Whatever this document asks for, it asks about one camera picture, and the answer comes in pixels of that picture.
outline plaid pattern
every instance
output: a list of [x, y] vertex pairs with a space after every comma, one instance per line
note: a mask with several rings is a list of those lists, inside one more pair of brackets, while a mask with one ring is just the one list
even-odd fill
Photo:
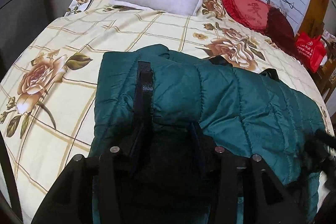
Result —
[[[57, 176], [75, 154], [88, 155], [95, 125], [94, 106], [97, 78], [104, 52], [135, 51], [139, 48], [163, 44], [171, 50], [199, 58], [208, 55], [202, 50], [213, 38], [220, 38], [218, 30], [207, 30], [204, 24], [216, 22], [255, 39], [258, 51], [265, 60], [255, 56], [261, 70], [275, 68], [279, 78], [289, 87], [312, 98], [321, 111], [326, 112], [325, 124], [333, 129], [327, 109], [308, 72], [294, 58], [269, 45], [267, 37], [236, 23], [228, 15], [222, 20], [186, 17], [161, 11], [123, 10], [109, 6], [109, 0], [90, 0], [86, 11], [58, 18], [31, 43], [12, 65], [0, 85], [0, 112], [6, 110], [8, 99], [18, 96], [17, 89], [23, 75], [29, 72], [31, 60], [41, 53], [60, 49], [59, 56], [80, 52], [92, 61], [79, 70], [68, 70], [62, 83], [54, 83], [43, 100], [52, 112], [57, 130], [40, 107], [33, 109], [26, 133], [6, 137], [6, 128], [14, 116], [10, 113], [0, 124], [23, 209], [25, 223], [30, 223], [42, 199]], [[194, 36], [200, 33], [207, 38]]]

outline metal bolt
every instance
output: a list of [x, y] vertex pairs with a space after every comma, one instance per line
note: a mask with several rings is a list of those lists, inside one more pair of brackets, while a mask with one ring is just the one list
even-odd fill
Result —
[[260, 155], [258, 155], [258, 154], [254, 154], [252, 156], [252, 159], [255, 160], [255, 161], [261, 161], [263, 158]]
[[82, 159], [83, 155], [82, 154], [76, 154], [72, 158], [74, 161], [80, 161]]
[[225, 151], [225, 148], [223, 146], [216, 146], [215, 151], [217, 153], [223, 153]]
[[118, 146], [112, 146], [110, 148], [111, 153], [117, 153], [117, 152], [119, 152], [119, 150], [120, 150], [120, 148]]

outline red heart-shaped pillow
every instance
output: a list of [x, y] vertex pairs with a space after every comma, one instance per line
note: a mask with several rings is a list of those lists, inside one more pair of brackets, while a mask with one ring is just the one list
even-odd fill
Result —
[[222, 0], [227, 13], [251, 30], [264, 33], [269, 6], [261, 0]]

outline wooden furniture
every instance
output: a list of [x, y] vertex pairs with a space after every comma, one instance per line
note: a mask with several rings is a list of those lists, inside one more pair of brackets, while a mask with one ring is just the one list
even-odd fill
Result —
[[326, 92], [327, 96], [324, 99], [326, 103], [330, 98], [332, 92], [336, 88], [336, 81], [333, 83], [330, 81], [330, 77], [334, 70], [336, 69], [336, 48], [332, 47], [329, 42], [325, 41], [328, 46], [328, 61], [326, 64], [321, 68], [319, 67], [318, 71], [314, 74], [311, 74], [319, 92], [321, 95], [324, 95]]
[[327, 11], [329, 0], [310, 0], [307, 13], [299, 28], [297, 37], [305, 32], [310, 37], [323, 33], [323, 19]]

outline dark red pillow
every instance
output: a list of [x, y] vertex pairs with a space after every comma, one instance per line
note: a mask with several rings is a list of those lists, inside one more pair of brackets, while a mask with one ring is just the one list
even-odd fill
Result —
[[293, 28], [277, 8], [271, 7], [269, 9], [264, 34], [272, 39], [272, 42], [286, 54], [300, 60], [300, 54], [295, 46]]
[[300, 60], [293, 28], [278, 10], [261, 0], [222, 0], [226, 12], [238, 23], [272, 39], [286, 54]]

